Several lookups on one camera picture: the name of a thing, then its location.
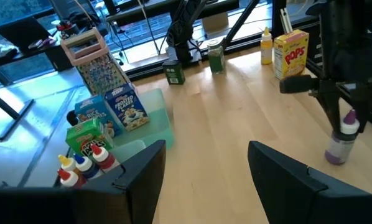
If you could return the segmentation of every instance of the dark green container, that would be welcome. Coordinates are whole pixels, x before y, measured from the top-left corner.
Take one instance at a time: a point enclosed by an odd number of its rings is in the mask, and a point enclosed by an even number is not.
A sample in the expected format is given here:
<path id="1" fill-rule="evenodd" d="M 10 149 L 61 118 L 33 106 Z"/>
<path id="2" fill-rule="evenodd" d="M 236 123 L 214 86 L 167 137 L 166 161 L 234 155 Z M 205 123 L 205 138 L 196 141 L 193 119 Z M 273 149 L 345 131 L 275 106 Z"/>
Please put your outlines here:
<path id="1" fill-rule="evenodd" d="M 218 40 L 211 40 L 208 43 L 208 61 L 212 74 L 225 72 L 225 56 L 223 55 L 223 47 Z"/>
<path id="2" fill-rule="evenodd" d="M 168 60 L 162 64 L 164 73 L 170 85 L 182 85 L 185 83 L 184 70 L 182 64 L 177 60 Z"/>

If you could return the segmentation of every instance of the green jar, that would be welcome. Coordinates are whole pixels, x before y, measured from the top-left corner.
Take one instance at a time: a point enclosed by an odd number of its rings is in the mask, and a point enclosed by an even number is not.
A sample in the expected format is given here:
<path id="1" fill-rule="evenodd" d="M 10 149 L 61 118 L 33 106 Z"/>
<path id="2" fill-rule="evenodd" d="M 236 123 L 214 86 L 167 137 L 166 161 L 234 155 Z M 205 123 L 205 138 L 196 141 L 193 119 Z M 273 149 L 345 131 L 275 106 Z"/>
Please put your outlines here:
<path id="1" fill-rule="evenodd" d="M 218 40 L 211 40 L 208 43 L 208 61 L 212 74 L 225 72 L 225 56 L 223 55 L 223 47 Z"/>

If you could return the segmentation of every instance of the apple jacks cereal box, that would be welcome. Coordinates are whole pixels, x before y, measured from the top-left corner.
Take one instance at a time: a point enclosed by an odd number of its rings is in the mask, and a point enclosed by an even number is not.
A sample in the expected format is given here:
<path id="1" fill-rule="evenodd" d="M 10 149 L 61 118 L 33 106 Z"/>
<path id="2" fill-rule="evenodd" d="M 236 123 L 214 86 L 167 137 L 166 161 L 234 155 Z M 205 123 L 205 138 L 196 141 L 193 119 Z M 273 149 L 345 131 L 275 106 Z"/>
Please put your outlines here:
<path id="1" fill-rule="evenodd" d="M 89 119 L 67 129 L 66 143 L 78 155 L 91 156 L 92 144 L 107 150 L 114 148 L 113 140 L 97 118 Z"/>
<path id="2" fill-rule="evenodd" d="M 91 118 L 98 120 L 105 126 L 107 133 L 111 138 L 121 134 L 120 121 L 112 116 L 110 107 L 101 95 L 92 96 L 75 104 L 75 114 L 80 121 L 86 121 Z"/>
<path id="3" fill-rule="evenodd" d="M 305 70 L 309 34 L 294 30 L 274 40 L 274 73 L 279 79 Z"/>
<path id="4" fill-rule="evenodd" d="M 147 113 L 137 97 L 132 84 L 124 84 L 105 95 L 106 101 L 125 129 L 133 129 L 149 122 Z"/>

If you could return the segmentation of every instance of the cereal box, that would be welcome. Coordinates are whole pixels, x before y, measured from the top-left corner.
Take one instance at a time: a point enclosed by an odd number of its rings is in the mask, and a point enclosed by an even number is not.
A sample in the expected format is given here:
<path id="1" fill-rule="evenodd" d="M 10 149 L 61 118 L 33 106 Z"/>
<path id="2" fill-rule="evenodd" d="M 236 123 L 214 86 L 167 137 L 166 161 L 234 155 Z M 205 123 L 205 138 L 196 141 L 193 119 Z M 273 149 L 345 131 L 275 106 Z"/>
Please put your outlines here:
<path id="1" fill-rule="evenodd" d="M 66 143 L 75 153 L 83 156 L 92 155 L 92 144 L 107 150 L 114 148 L 112 138 L 97 118 L 89 119 L 67 129 Z"/>
<path id="2" fill-rule="evenodd" d="M 127 83 L 108 91 L 105 99 L 128 131 L 132 131 L 140 125 L 149 122 L 147 113 L 132 84 Z"/>
<path id="3" fill-rule="evenodd" d="M 294 30 L 274 40 L 274 73 L 279 79 L 305 70 L 309 34 Z"/>
<path id="4" fill-rule="evenodd" d="M 105 126 L 110 137 L 118 136 L 122 133 L 121 122 L 115 116 L 112 116 L 111 108 L 107 105 L 101 95 L 92 96 L 75 104 L 75 114 L 80 121 L 86 121 L 91 118 L 98 120 Z"/>

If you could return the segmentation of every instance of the plastic bottle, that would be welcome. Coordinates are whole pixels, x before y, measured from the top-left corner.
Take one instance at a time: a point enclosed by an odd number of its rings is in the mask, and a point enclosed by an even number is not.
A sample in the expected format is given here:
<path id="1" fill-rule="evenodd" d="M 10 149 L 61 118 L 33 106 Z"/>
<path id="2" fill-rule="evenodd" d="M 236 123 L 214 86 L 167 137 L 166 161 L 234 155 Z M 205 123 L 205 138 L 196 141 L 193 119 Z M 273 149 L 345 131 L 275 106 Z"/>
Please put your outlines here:
<path id="1" fill-rule="evenodd" d="M 92 145 L 92 151 L 93 158 L 97 161 L 100 169 L 102 169 L 105 173 L 119 166 L 117 159 L 105 148 Z"/>
<path id="2" fill-rule="evenodd" d="M 356 111 L 349 111 L 341 121 L 341 133 L 337 134 L 333 131 L 330 147 L 325 151 L 325 158 L 329 163 L 341 165 L 346 162 L 355 143 L 359 126 Z"/>
<path id="3" fill-rule="evenodd" d="M 75 166 L 76 162 L 73 158 L 67 158 L 63 155 L 58 155 L 60 163 L 62 163 L 61 168 L 65 171 L 73 171 L 77 175 L 81 176 L 81 172 Z"/>
<path id="4" fill-rule="evenodd" d="M 60 176 L 60 183 L 65 187 L 79 189 L 86 183 L 83 177 L 76 175 L 73 171 L 59 169 L 57 173 Z"/>
<path id="5" fill-rule="evenodd" d="M 265 27 L 261 39 L 261 64 L 269 65 L 272 63 L 272 48 L 272 34 L 269 32 L 269 28 Z"/>
<path id="6" fill-rule="evenodd" d="M 225 56 L 223 55 L 223 47 L 218 40 L 211 40 L 207 44 L 208 47 L 208 62 L 212 74 L 222 74 L 226 71 Z"/>
<path id="7" fill-rule="evenodd" d="M 96 165 L 86 156 L 79 156 L 77 154 L 74 154 L 74 159 L 77 162 L 77 169 L 81 171 L 82 176 L 84 176 L 87 180 L 92 180 L 105 174 L 102 170 L 99 169 L 98 165 Z"/>

